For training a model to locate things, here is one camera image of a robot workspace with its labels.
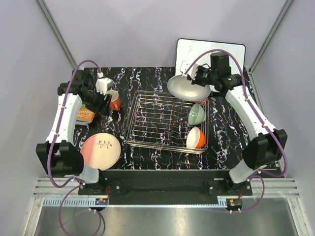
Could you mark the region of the orange mug white inside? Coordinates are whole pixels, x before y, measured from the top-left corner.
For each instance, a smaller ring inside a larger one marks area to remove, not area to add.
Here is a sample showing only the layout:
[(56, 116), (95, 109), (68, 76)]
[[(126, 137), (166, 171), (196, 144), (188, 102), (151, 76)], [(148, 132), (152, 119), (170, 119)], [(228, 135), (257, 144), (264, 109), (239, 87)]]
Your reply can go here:
[(106, 92), (106, 94), (110, 94), (112, 96), (111, 102), (110, 102), (110, 109), (113, 111), (118, 111), (121, 106), (119, 93), (115, 90), (109, 90)]

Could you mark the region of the white fluted plate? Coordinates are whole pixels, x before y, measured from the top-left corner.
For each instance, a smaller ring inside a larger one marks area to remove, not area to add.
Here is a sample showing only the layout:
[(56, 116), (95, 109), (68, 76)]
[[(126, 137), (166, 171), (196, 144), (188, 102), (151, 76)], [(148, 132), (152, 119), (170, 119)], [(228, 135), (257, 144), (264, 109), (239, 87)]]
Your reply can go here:
[(182, 75), (170, 78), (167, 82), (167, 89), (174, 97), (190, 102), (202, 101), (211, 93), (209, 85), (205, 87), (193, 85), (187, 77)]

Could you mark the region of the green celadon bowl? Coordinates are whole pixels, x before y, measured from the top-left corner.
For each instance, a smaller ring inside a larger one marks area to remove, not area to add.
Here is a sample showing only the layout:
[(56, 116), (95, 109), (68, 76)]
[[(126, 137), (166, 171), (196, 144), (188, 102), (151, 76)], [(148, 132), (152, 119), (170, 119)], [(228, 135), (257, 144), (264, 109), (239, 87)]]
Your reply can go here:
[(203, 107), (199, 104), (194, 104), (189, 112), (188, 124), (195, 126), (201, 124), (206, 119), (206, 113)]

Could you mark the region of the metal wire dish rack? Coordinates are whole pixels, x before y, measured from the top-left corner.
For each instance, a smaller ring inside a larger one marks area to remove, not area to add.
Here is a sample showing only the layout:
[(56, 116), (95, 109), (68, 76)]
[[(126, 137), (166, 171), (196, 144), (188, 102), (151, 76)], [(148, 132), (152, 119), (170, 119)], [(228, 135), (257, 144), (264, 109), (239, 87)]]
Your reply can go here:
[(134, 147), (186, 153), (203, 153), (209, 144), (209, 118), (196, 127), (205, 135), (203, 146), (187, 147), (189, 113), (195, 102), (183, 101), (166, 92), (138, 90), (128, 114), (125, 141)]

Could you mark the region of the pink cream branch plate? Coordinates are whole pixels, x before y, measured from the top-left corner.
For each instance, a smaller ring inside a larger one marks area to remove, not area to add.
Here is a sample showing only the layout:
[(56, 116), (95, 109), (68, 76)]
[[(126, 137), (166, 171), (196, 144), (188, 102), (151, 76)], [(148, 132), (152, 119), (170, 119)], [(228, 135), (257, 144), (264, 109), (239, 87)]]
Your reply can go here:
[(113, 167), (119, 160), (121, 144), (112, 134), (98, 133), (83, 143), (80, 153), (85, 164), (104, 171)]

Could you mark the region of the orange bowl white inside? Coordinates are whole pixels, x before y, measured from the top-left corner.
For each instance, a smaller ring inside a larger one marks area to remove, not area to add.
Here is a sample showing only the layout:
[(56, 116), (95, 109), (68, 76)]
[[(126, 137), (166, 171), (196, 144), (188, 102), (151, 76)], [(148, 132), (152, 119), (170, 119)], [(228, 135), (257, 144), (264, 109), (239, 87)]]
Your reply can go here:
[(187, 148), (200, 149), (205, 145), (206, 138), (202, 130), (198, 127), (194, 127), (188, 133), (186, 146)]

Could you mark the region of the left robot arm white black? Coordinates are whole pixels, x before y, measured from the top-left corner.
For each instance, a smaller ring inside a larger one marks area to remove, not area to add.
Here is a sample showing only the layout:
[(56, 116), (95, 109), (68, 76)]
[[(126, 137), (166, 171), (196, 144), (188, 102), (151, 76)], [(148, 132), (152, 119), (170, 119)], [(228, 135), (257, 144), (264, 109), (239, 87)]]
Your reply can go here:
[(36, 154), (50, 179), (68, 177), (89, 184), (93, 193), (106, 190), (99, 170), (84, 163), (83, 155), (73, 144), (77, 115), (82, 105), (99, 116), (110, 112), (111, 96), (106, 92), (113, 80), (102, 73), (96, 80), (83, 70), (72, 73), (72, 81), (61, 83), (57, 89), (58, 108), (46, 141), (36, 146)]

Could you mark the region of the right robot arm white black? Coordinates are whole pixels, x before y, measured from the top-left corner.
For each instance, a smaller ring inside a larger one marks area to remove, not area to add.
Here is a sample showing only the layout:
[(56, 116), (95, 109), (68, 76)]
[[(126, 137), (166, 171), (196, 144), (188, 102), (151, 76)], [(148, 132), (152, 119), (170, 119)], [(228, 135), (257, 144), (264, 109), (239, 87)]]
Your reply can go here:
[(229, 61), (236, 58), (226, 50), (212, 49), (199, 55), (182, 73), (194, 88), (213, 85), (236, 111), (243, 122), (249, 144), (243, 149), (243, 159), (232, 168), (223, 183), (224, 191), (234, 195), (241, 183), (249, 181), (257, 173), (271, 177), (282, 177), (287, 172), (287, 156), (284, 147), (287, 133), (268, 121), (250, 96), (242, 72), (231, 73)]

